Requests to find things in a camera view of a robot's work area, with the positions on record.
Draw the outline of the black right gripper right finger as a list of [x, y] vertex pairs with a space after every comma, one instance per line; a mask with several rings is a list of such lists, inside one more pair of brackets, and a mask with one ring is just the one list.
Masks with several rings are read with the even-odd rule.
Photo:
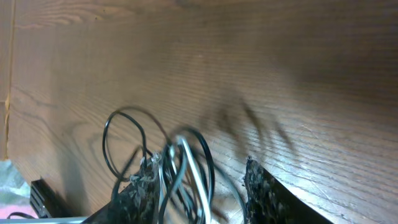
[[245, 221], [252, 224], [326, 224], [331, 221], [284, 187], [269, 171], [248, 158], [244, 176], [248, 196]]

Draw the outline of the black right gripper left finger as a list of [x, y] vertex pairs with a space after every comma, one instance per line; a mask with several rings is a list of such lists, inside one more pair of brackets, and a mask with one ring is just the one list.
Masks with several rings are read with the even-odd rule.
[[130, 183], [118, 196], [83, 223], [90, 224], [153, 224], [157, 223], [161, 156], [147, 160], [147, 167], [130, 176]]

